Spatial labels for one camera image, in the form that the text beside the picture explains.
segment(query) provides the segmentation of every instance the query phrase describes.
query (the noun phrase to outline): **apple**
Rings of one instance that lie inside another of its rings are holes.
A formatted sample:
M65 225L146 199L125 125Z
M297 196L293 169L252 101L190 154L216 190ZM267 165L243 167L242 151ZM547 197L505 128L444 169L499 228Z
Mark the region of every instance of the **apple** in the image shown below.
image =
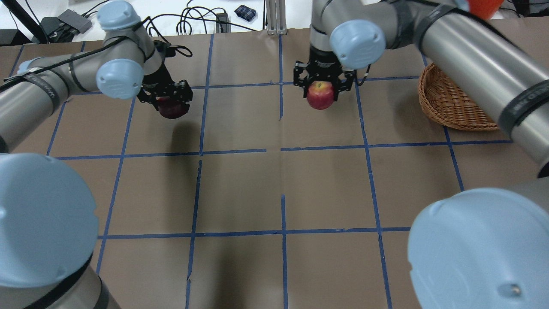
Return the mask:
M164 118L176 119L189 112L189 105L170 98L158 98L158 111Z
M326 109L334 103L334 86L329 81L314 81L307 91L307 102L314 109Z

